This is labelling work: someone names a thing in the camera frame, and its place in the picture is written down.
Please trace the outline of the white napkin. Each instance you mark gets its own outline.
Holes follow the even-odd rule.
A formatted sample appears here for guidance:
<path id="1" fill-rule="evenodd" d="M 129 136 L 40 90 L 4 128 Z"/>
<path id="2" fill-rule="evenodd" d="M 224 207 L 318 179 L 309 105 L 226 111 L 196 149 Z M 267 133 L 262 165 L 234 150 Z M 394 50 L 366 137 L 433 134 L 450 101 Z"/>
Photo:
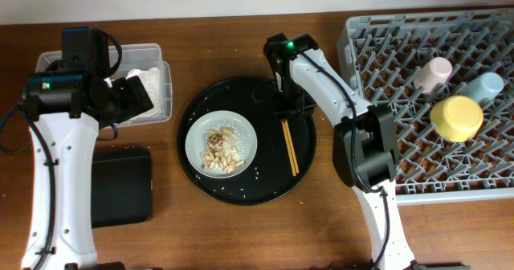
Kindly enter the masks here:
<path id="1" fill-rule="evenodd" d="M 133 119 L 149 119 L 160 115 L 162 112 L 160 69 L 158 67 L 151 67 L 148 70 L 134 68 L 129 70 L 124 77 L 125 79 L 130 79 L 134 76 L 140 78 L 145 91 L 148 93 L 148 96 L 153 103 L 153 108 L 135 116 Z"/>

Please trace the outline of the wooden chopstick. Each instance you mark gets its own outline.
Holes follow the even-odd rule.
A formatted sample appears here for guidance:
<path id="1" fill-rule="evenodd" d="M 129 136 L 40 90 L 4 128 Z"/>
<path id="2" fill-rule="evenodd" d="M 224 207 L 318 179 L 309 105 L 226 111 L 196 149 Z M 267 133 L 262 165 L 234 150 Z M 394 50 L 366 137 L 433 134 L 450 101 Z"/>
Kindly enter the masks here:
<path id="1" fill-rule="evenodd" d="M 294 153 L 295 166 L 296 166 L 296 169 L 297 169 L 297 175 L 298 175 L 298 174 L 300 173 L 300 169 L 299 169 L 298 162 L 297 162 L 297 159 L 296 159 L 296 151 L 295 151 L 295 149 L 294 149 L 294 145 L 293 145 L 293 141 L 292 141 L 292 135 L 291 135 L 290 128 L 289 128 L 289 132 L 290 132 L 290 136 L 291 136 L 292 152 Z"/>
<path id="2" fill-rule="evenodd" d="M 296 166 L 295 166 L 294 153 L 292 152 L 291 136 L 290 136 L 290 132 L 289 132 L 289 128 L 288 128 L 288 121 L 287 120 L 282 120 L 281 121 L 281 125 L 282 125 L 282 128 L 283 128 L 284 140 L 285 140 L 286 148 L 287 148 L 287 151 L 288 151 L 288 159 L 289 159 L 290 166 L 291 166 L 291 169 L 292 169 L 292 176 L 295 177 L 297 175 L 297 169 L 296 169 Z"/>

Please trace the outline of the grey plate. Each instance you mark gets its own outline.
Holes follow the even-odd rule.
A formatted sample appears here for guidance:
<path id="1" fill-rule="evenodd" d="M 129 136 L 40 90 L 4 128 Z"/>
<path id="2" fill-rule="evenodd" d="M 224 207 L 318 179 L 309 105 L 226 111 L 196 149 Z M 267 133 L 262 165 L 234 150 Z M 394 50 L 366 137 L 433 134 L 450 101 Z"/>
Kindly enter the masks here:
<path id="1" fill-rule="evenodd" d="M 226 110 L 197 119 L 186 134 L 186 157 L 192 167 L 208 178 L 232 178 L 255 159 L 256 131 L 242 115 Z"/>

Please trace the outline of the peanut shells and rice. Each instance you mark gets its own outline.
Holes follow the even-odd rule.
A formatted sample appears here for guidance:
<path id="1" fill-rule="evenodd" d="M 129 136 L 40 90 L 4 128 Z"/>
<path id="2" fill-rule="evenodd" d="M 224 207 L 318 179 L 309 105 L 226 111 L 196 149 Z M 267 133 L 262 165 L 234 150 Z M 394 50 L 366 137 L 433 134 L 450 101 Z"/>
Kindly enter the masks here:
<path id="1" fill-rule="evenodd" d="M 239 138 L 232 128 L 208 129 L 202 165 L 208 170 L 218 169 L 232 174 L 245 164 L 239 150 Z"/>

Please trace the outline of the pink plastic cup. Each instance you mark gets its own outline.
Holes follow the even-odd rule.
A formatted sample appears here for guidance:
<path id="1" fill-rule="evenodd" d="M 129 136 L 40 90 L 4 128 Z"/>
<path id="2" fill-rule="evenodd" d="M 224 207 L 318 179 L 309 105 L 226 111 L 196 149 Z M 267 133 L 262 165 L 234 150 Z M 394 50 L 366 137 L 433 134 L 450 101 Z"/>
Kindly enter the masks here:
<path id="1" fill-rule="evenodd" d="M 423 87 L 422 93 L 430 95 L 450 77 L 453 66 L 448 59 L 435 57 L 425 64 L 413 80 L 414 87 Z"/>

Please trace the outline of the yellow plastic bowl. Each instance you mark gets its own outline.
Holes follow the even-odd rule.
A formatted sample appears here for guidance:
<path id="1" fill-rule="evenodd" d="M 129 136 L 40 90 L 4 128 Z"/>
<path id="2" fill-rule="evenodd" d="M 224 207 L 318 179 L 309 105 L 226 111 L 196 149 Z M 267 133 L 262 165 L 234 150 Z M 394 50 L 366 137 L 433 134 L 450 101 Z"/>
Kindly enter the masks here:
<path id="1" fill-rule="evenodd" d="M 483 124 L 483 110 L 469 97 L 451 96 L 439 101 L 430 111 L 435 131 L 447 141 L 472 139 Z"/>

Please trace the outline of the blue plastic cup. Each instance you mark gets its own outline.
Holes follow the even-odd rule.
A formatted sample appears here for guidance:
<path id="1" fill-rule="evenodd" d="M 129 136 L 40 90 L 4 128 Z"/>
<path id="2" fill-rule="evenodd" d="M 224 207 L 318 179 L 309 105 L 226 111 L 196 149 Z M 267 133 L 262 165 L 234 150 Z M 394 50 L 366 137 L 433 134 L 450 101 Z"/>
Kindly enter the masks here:
<path id="1" fill-rule="evenodd" d="M 504 81 L 500 75 L 495 72 L 486 72 L 467 83 L 461 95 L 482 104 L 494 100 L 503 88 Z"/>

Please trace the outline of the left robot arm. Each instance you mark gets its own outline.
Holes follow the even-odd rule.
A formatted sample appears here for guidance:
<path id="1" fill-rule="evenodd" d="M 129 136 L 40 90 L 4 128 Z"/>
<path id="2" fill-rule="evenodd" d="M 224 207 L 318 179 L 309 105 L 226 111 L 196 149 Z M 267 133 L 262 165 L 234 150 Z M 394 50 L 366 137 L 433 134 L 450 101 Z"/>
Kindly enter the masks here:
<path id="1" fill-rule="evenodd" d="M 106 83 L 120 66 L 94 27 L 62 33 L 62 57 L 31 75 L 17 108 L 34 148 L 31 229 L 23 269 L 122 269 L 100 264 L 92 234 L 92 158 L 100 129 L 153 108 L 137 77 Z"/>

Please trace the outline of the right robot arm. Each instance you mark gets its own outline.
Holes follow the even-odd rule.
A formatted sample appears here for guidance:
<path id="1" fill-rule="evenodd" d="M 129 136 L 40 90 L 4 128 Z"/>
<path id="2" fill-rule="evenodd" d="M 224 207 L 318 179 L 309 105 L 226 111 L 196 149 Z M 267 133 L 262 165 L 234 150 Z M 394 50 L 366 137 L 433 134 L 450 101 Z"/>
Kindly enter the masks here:
<path id="1" fill-rule="evenodd" d="M 276 86 L 275 113 L 302 117 L 312 105 L 333 127 L 332 163 L 340 180 L 357 196 L 372 247 L 373 269 L 414 269 L 417 262 L 406 240 L 396 197 L 399 162 L 394 115 L 356 93 L 328 64 L 308 34 L 268 38 L 263 54 Z"/>

